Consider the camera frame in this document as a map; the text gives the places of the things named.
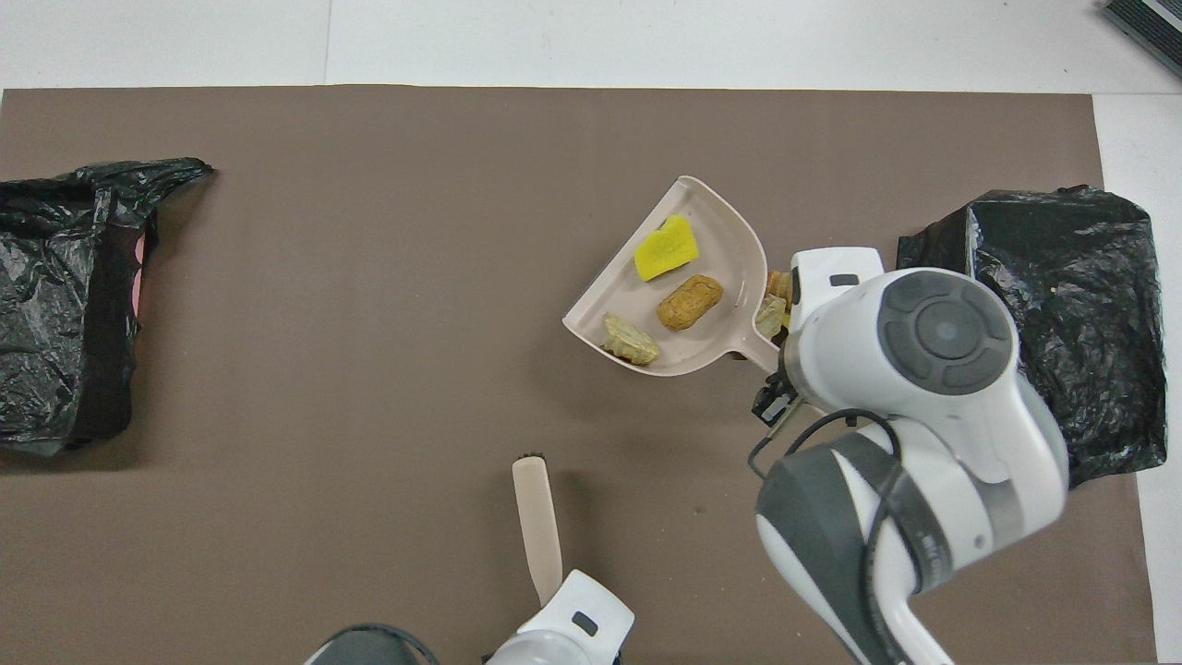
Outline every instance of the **gray circular joint cap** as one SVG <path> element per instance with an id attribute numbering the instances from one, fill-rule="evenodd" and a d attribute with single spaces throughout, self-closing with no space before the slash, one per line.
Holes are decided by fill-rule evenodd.
<path id="1" fill-rule="evenodd" d="M 908 382 L 941 396 L 968 396 L 1006 370 L 1014 344 L 1007 315 L 978 281 L 913 272 L 883 291 L 878 343 Z"/>

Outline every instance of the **white floor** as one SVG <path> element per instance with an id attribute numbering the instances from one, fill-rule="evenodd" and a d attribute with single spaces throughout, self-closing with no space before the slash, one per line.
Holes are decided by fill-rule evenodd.
<path id="1" fill-rule="evenodd" d="M 1167 357 L 1177 359 L 1182 266 L 1169 256 L 1182 247 L 1182 79 L 1099 5 L 7 0 L 0 91 L 405 83 L 1095 93 L 1105 185 L 1154 217 L 1165 328 L 1180 331 L 1167 335 Z M 1182 371 L 1169 379 L 1182 382 Z M 1139 484 L 1158 658 L 1182 661 L 1182 461 Z"/>

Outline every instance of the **yellow sponge piece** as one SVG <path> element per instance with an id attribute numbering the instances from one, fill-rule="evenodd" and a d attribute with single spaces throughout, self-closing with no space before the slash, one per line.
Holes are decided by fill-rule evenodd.
<path id="1" fill-rule="evenodd" d="M 636 272 L 648 281 L 654 276 L 686 265 L 697 257 L 697 241 L 689 220 L 680 214 L 669 215 L 661 228 L 641 242 L 634 256 Z"/>

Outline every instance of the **brown mat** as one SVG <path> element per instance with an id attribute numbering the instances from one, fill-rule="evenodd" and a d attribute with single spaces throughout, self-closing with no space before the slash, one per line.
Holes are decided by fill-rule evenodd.
<path id="1" fill-rule="evenodd" d="M 745 467 L 762 373 L 654 379 L 559 319 L 674 178 L 773 266 L 883 248 L 991 188 L 1099 185 L 1087 97 L 759 91 L 6 91 L 0 177 L 220 169 L 171 201 L 118 441 L 0 459 L 0 661 L 303 663 L 356 621 L 478 663 L 534 609 L 509 464 L 635 664 L 840 663 Z M 920 599 L 963 663 L 1154 660 L 1132 478 Z"/>

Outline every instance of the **black plastic bag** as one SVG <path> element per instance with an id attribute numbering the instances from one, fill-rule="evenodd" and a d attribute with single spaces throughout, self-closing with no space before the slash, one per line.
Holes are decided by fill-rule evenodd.
<path id="1" fill-rule="evenodd" d="M 1067 442 L 1071 487 L 1165 462 L 1157 256 L 1149 215 L 1090 187 L 989 191 L 900 237 L 897 267 L 975 276 L 1018 324 L 1021 370 Z"/>
<path id="2" fill-rule="evenodd" d="M 212 171 L 186 157 L 0 182 L 0 446 L 51 456 L 128 426 L 156 206 Z"/>

